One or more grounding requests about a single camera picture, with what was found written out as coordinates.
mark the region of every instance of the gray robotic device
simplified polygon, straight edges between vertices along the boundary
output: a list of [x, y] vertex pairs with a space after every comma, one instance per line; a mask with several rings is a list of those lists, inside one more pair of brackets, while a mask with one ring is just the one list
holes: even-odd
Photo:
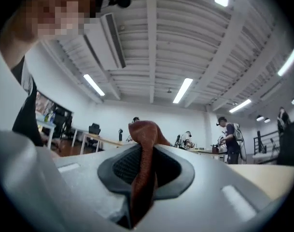
[[[155, 149], [180, 161], [180, 171], [159, 188], [153, 206], [135, 227], [137, 231], [239, 231], [253, 224], [271, 202], [222, 162], [163, 145]], [[26, 137], [0, 131], [0, 184], [38, 231], [128, 231], [117, 224], [126, 215], [126, 195], [112, 190], [105, 178], [119, 178], [121, 185], [126, 181], [113, 176], [114, 171], [104, 178], [99, 172], [103, 166], [112, 166], [111, 159], [133, 150], [139, 147], [125, 145], [52, 160], [48, 150], [36, 148]]]

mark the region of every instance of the table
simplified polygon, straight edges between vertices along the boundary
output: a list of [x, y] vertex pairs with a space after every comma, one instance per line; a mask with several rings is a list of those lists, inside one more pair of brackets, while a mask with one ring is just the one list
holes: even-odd
[[45, 122], [40, 119], [37, 119], [36, 122], [39, 126], [43, 126], [43, 127], [48, 128], [50, 130], [47, 148], [51, 149], [52, 135], [54, 134], [56, 125], [54, 123]]
[[225, 154], [226, 154], [226, 151], [219, 151], [219, 153], [213, 153], [212, 150], [201, 150], [201, 149], [191, 149], [187, 151], [193, 152], [199, 155], [208, 155], [217, 160], [220, 160], [220, 155], [223, 155], [223, 161], [225, 160]]
[[78, 128], [75, 128], [75, 127], [72, 127], [72, 128], [75, 129], [75, 133], [74, 133], [73, 141], [71, 142], [71, 146], [74, 147], [75, 140], [76, 140], [76, 136], [77, 136], [77, 132], [78, 132], [78, 131], [81, 131], [81, 132], [87, 132], [87, 130], [78, 129]]
[[80, 150], [80, 154], [82, 155], [84, 153], [84, 144], [85, 144], [85, 140], [86, 138], [89, 137], [89, 138], [93, 138], [95, 140], [98, 141], [98, 145], [97, 145], [97, 150], [96, 152], [98, 152], [98, 148], [99, 148], [99, 142], [103, 142], [103, 143], [108, 143], [108, 144], [111, 144], [111, 145], [114, 145], [114, 146], [123, 146], [124, 144], [120, 141], [116, 142], [116, 141], [112, 141], [110, 139], [104, 139], [102, 137], [100, 137], [99, 135], [95, 135], [95, 134], [91, 134], [91, 133], [86, 133], [84, 132], [84, 139], [83, 139], [83, 144], [81, 145], [81, 150]]
[[294, 184], [294, 167], [257, 164], [227, 166], [259, 187], [272, 200], [287, 194]]

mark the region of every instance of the person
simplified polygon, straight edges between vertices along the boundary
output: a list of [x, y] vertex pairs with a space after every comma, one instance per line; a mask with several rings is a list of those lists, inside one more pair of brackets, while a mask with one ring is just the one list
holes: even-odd
[[[132, 120], [132, 123], [134, 123], [135, 121], [139, 120], [138, 117], [134, 117], [133, 120]], [[126, 142], [134, 142], [131, 135], [129, 135], [126, 139]]]
[[187, 131], [181, 136], [181, 141], [179, 144], [179, 148], [188, 150], [189, 148], [193, 148], [194, 144], [191, 142], [191, 132]]
[[0, 130], [23, 134], [43, 146], [35, 104], [37, 87], [26, 52], [83, 22], [95, 0], [24, 0], [0, 33]]
[[221, 127], [226, 127], [225, 137], [220, 140], [220, 145], [226, 144], [227, 148], [227, 163], [228, 164], [238, 164], [238, 158], [240, 153], [240, 146], [235, 139], [234, 132], [235, 127], [233, 124], [228, 123], [225, 117], [220, 117], [218, 119], [218, 125]]
[[279, 115], [277, 118], [278, 132], [279, 132], [279, 144], [280, 149], [283, 148], [283, 134], [287, 126], [291, 123], [291, 120], [285, 111], [284, 107], [280, 107]]

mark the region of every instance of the air conditioner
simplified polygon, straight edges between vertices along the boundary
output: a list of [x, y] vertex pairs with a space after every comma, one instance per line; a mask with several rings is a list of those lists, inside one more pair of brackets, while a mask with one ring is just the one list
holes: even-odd
[[124, 68], [126, 66], [126, 61], [113, 14], [109, 13], [103, 15], [101, 17], [101, 22], [118, 68]]
[[268, 90], [265, 94], [261, 96], [261, 100], [265, 101], [267, 100], [271, 95], [273, 95], [275, 92], [277, 92], [282, 86], [282, 83], [275, 84], [270, 90]]
[[105, 14], [100, 23], [90, 24], [85, 36], [104, 70], [117, 70], [126, 66], [113, 14]]

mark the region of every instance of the black shirt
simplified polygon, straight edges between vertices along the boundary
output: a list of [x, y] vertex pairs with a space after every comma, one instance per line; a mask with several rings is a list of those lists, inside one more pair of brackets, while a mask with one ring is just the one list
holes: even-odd
[[28, 97], [15, 120], [13, 131], [28, 137], [35, 146], [43, 146], [35, 115], [37, 87], [32, 77], [29, 80], [24, 80], [23, 71], [27, 72], [26, 69], [24, 70], [26, 68], [24, 62], [25, 58], [12, 69], [12, 74], [28, 93]]
[[[227, 124], [227, 126], [226, 126], [226, 136], [234, 135], [234, 132], [235, 132], [235, 127], [232, 124]], [[238, 153], [240, 151], [240, 146], [239, 146], [237, 140], [235, 139], [235, 137], [233, 137], [232, 139], [228, 139], [225, 142], [226, 142], [226, 147], [227, 147], [227, 153], [228, 154]]]

